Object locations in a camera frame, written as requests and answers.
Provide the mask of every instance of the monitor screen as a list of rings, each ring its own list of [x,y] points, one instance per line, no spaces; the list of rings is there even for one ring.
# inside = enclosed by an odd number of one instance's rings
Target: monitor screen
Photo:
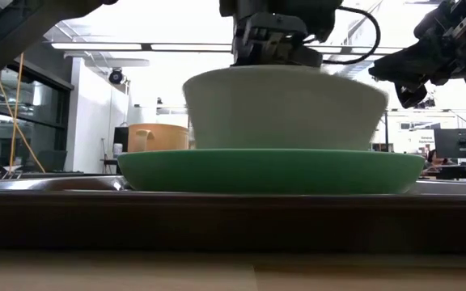
[[[436,155],[440,158],[466,158],[466,129],[435,129]]]

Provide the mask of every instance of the black cable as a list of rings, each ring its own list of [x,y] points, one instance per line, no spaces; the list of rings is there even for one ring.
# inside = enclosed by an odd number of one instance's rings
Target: black cable
[[[373,44],[373,47],[370,49],[370,51],[368,53],[365,53],[364,55],[362,55],[361,57],[359,58],[356,58],[354,60],[348,60],[348,61],[331,61],[331,60],[323,60],[323,63],[324,64],[327,64],[327,65],[352,65],[352,64],[357,64],[358,62],[360,61],[364,61],[366,60],[369,56],[371,56],[375,50],[377,50],[377,48],[379,47],[380,45],[380,26],[379,26],[379,23],[377,22],[377,19],[375,19],[375,17],[367,12],[367,11],[364,11],[364,10],[361,10],[361,9],[357,9],[357,8],[351,8],[351,7],[345,7],[345,6],[339,6],[338,8],[340,11],[348,11],[348,12],[352,12],[352,13],[357,13],[357,14],[360,14],[360,15],[364,15],[368,20],[371,21],[371,23],[373,23],[373,25],[375,26],[375,43]]]

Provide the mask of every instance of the white bowl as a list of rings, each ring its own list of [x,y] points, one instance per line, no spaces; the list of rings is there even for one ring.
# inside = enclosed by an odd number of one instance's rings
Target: white bowl
[[[213,70],[183,85],[199,149],[367,150],[388,98],[295,65]]]

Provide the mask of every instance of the person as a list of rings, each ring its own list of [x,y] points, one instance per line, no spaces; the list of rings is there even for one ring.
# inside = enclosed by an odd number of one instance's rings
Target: person
[[[439,158],[436,155],[436,150],[430,150],[427,154],[427,160],[424,163],[424,170],[422,171],[422,174],[425,175],[427,172],[437,171],[440,166],[445,165],[455,164],[449,161],[447,158]]]

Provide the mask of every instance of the security camera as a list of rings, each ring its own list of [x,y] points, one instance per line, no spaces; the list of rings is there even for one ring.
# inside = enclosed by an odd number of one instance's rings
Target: security camera
[[[121,72],[121,68],[114,68],[109,75],[109,82],[115,85],[121,85],[127,82],[127,77]]]

